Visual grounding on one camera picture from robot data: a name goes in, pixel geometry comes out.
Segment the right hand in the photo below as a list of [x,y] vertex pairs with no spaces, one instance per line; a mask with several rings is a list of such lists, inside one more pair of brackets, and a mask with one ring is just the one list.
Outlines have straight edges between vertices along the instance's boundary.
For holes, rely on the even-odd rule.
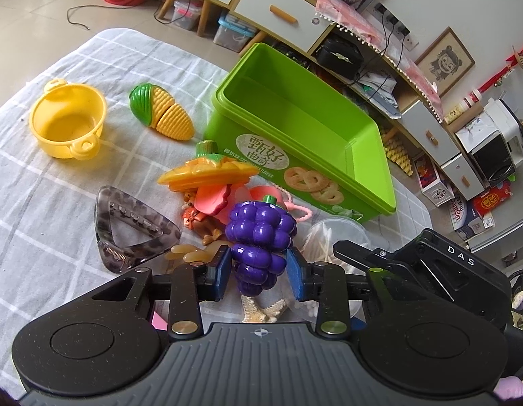
[[502,378],[496,384],[494,394],[501,401],[523,400],[523,382],[518,377]]

